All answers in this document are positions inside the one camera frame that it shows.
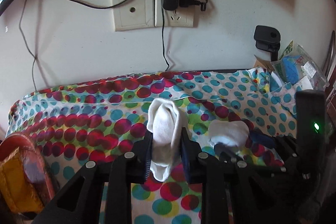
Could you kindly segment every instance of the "plastic bag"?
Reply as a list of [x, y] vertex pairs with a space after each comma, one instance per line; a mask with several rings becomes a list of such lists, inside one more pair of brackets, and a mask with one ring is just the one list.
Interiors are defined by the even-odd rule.
[[324, 91], [329, 85], [327, 78], [308, 53], [293, 41], [285, 49], [281, 60], [271, 64], [285, 83], [294, 85], [306, 76], [314, 90]]

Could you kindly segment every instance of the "black clip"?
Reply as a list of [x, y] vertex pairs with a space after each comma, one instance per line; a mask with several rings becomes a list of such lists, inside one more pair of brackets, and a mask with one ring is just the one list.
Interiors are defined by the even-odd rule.
[[271, 53], [271, 61], [278, 60], [281, 37], [277, 29], [258, 25], [255, 28], [254, 40], [256, 48]]

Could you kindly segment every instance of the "plug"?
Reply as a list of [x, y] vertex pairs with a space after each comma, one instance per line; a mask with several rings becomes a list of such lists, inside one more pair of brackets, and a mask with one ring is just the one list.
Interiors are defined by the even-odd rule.
[[191, 5], [201, 6], [201, 11], [204, 12], [207, 8], [207, 4], [205, 2], [201, 2], [199, 0], [179, 0], [179, 6], [183, 8], [187, 8]]

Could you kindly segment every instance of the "white wall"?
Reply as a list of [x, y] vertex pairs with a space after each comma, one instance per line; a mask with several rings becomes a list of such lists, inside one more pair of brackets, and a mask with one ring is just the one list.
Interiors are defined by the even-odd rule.
[[[32, 57], [18, 21], [24, 0], [0, 17], [0, 126], [7, 129], [10, 106], [33, 91]], [[110, 0], [84, 0], [110, 5]], [[336, 28], [333, 0], [210, 0], [196, 28], [167, 28], [165, 42], [172, 70], [250, 68], [256, 25], [276, 27], [281, 51], [293, 39], [322, 65]], [[113, 32], [110, 10], [93, 10], [67, 0], [28, 0], [22, 28], [39, 67], [38, 89], [127, 73], [164, 70], [159, 28]]]

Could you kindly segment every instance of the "outlet faceplate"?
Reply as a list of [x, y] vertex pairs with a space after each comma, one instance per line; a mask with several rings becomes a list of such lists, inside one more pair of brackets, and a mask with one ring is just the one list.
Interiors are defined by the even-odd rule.
[[[155, 0], [155, 27], [162, 27], [161, 0]], [[165, 26], [167, 27], [193, 27], [195, 6], [179, 7], [175, 11], [164, 11]]]
[[[112, 5], [123, 0], [112, 0]], [[154, 0], [130, 0], [112, 9], [114, 31], [154, 27]]]

